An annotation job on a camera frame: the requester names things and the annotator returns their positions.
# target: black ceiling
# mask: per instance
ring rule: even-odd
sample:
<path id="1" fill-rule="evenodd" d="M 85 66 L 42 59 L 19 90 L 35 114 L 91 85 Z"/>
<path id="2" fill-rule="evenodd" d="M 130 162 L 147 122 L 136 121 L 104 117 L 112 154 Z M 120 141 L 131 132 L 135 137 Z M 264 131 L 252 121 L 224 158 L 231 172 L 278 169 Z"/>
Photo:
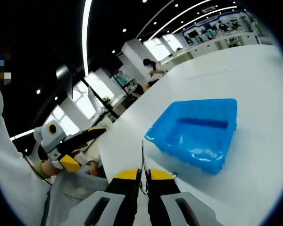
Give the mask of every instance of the black ceiling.
<path id="1" fill-rule="evenodd" d="M 170 19 L 202 0 L 174 0 L 140 34 L 147 40 Z M 11 52 L 11 83 L 1 87 L 5 107 L 3 116 L 10 136 L 40 126 L 56 106 L 66 98 L 58 85 L 56 69 L 67 64 L 82 65 L 82 20 L 84 0 L 31 1 L 9 9 L 12 34 L 6 52 Z M 100 66 L 113 50 L 120 52 L 123 44 L 135 38 L 147 22 L 170 0 L 93 0 L 89 16 L 88 58 L 91 70 Z M 180 16 L 157 37 L 176 30 L 198 16 L 202 9 L 234 6 L 231 0 L 211 0 Z M 74 78 L 77 82 L 82 74 Z"/>

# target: black hair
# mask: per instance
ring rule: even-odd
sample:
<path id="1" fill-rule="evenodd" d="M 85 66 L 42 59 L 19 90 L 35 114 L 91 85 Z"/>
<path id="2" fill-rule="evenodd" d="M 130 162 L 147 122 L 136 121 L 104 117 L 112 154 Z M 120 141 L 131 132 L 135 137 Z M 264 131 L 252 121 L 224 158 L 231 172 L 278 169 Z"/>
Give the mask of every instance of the black hair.
<path id="1" fill-rule="evenodd" d="M 156 62 L 151 61 L 150 59 L 144 59 L 143 60 L 143 65 L 145 66 L 151 66 L 153 68 L 154 71 L 156 71 Z"/>

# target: led strip light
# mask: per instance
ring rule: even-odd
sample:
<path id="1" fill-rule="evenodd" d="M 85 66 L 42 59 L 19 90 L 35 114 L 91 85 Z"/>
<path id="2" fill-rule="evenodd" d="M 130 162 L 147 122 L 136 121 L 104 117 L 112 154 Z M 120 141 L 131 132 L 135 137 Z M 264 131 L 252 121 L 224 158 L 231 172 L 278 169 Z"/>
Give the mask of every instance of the led strip light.
<path id="1" fill-rule="evenodd" d="M 168 23 L 166 23 L 166 24 L 163 25 L 161 28 L 159 28 L 159 29 L 157 30 L 157 32 L 155 32 L 155 33 L 148 39 L 148 41 L 150 41 L 150 40 L 151 40 L 155 35 L 157 35 L 162 29 L 164 29 L 165 27 L 167 27 L 171 22 L 173 22 L 175 19 L 177 19 L 178 17 L 180 17 L 182 14 L 185 14 L 186 12 L 188 12 L 189 10 L 191 10 L 192 8 L 195 8 L 195 7 L 197 7 L 197 6 L 199 6 L 199 5 L 203 4 L 203 3 L 206 3 L 206 2 L 208 2 L 208 1 L 211 1 L 211 0 L 202 1 L 202 2 L 200 2 L 200 3 L 198 3 L 198 4 L 196 4 L 196 5 L 194 5 L 194 6 L 190 7 L 190 8 L 188 8 L 188 9 L 186 9 L 185 11 L 181 12 L 180 14 L 178 14 L 177 16 L 175 16 L 173 19 L 171 19 Z"/>
<path id="2" fill-rule="evenodd" d="M 205 16 L 207 16 L 207 15 L 210 15 L 210 14 L 212 14 L 212 13 L 216 13 L 216 12 L 219 12 L 219 11 L 222 11 L 222 10 L 226 10 L 226 9 L 231 9 L 231 8 L 237 8 L 237 6 L 230 6 L 230 7 L 221 8 L 221 9 L 218 9 L 218 10 L 215 10 L 215 11 L 212 11 L 212 12 L 209 12 L 209 13 L 207 13 L 207 14 L 205 14 L 205 15 L 199 16 L 199 17 L 197 17 L 196 19 L 193 19 L 193 20 L 191 20 L 190 22 L 187 22 L 185 25 L 181 26 L 181 27 L 178 28 L 177 30 L 173 31 L 172 34 L 176 33 L 176 32 L 179 31 L 180 29 L 184 28 L 186 25 L 189 25 L 190 23 L 193 23 L 194 21 L 196 21 L 196 20 L 198 20 L 198 19 L 200 19 L 200 18 L 203 18 L 203 17 L 205 17 Z"/>
<path id="3" fill-rule="evenodd" d="M 91 8 L 92 0 L 86 0 L 83 12 L 83 23 L 82 23 L 82 55 L 83 64 L 85 70 L 85 76 L 88 76 L 88 60 L 87 60 L 87 31 L 88 31 L 88 19 Z"/>

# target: white table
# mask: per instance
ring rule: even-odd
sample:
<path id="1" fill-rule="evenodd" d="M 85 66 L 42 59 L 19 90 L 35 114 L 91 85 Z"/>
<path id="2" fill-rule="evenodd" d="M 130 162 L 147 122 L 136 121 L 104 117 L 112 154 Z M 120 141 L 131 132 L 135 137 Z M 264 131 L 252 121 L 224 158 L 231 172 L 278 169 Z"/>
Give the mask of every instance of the white table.
<path id="1" fill-rule="evenodd" d="M 223 170 L 207 174 L 162 154 L 148 141 L 147 166 L 176 171 L 181 191 L 210 206 L 225 226 L 259 225 L 283 191 L 283 58 L 275 46 L 224 49 L 167 73 L 99 138 L 108 180 L 140 167 L 141 140 L 173 101 L 207 98 L 238 101 L 237 130 Z"/>

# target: woman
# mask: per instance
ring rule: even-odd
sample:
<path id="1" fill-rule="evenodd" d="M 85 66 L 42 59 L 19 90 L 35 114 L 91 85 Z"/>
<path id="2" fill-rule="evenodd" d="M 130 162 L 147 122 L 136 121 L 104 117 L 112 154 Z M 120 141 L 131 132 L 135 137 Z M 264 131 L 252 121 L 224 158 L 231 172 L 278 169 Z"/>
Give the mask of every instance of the woman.
<path id="1" fill-rule="evenodd" d="M 151 79 L 148 82 L 148 87 L 153 86 L 163 76 L 163 74 L 167 72 L 167 71 L 158 69 L 157 63 L 150 59 L 144 59 L 143 65 L 151 69 L 151 71 L 149 72 Z"/>

